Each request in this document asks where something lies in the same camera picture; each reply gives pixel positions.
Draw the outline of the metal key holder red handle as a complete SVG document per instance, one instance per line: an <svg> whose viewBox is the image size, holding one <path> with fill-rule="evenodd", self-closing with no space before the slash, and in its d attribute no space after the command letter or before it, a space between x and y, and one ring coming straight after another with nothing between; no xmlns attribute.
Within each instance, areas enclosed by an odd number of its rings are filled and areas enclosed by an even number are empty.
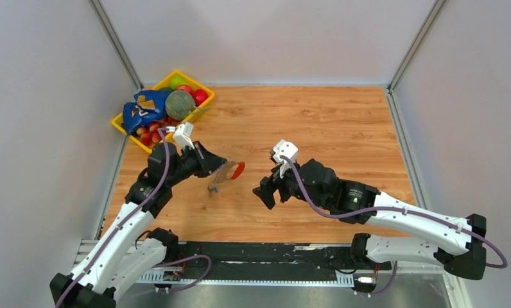
<svg viewBox="0 0 511 308"><path fill-rule="evenodd" d="M208 185L219 188L219 185L229 180L237 179L245 170L244 162L228 161L222 168L216 172L214 179Z"/></svg>

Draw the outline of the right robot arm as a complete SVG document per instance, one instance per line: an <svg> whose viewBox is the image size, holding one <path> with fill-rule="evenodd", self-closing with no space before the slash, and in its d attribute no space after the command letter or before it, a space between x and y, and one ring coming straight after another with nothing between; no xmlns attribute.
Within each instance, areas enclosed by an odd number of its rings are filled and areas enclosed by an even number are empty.
<svg viewBox="0 0 511 308"><path fill-rule="evenodd" d="M314 159L303 165L279 164L253 189L268 209L276 204L275 192L282 203L294 197L313 202L325 216L341 222L388 227L408 235L402 239L355 235L350 259L359 268L372 262L422 262L442 266L460 278L483 278L487 252L482 239L487 219L482 215L458 218L424 210L370 185L341 179Z"/></svg>

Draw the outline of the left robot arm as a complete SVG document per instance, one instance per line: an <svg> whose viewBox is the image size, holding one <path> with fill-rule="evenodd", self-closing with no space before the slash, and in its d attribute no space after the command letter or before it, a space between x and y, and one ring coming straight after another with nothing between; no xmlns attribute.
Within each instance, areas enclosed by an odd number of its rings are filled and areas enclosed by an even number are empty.
<svg viewBox="0 0 511 308"><path fill-rule="evenodd" d="M115 307L150 268L178 264L178 237L163 228L151 231L136 252L128 251L170 201L175 185L191 176L206 178L227 162L198 141L181 151L170 142L154 146L113 224L69 274L51 280L56 307Z"/></svg>

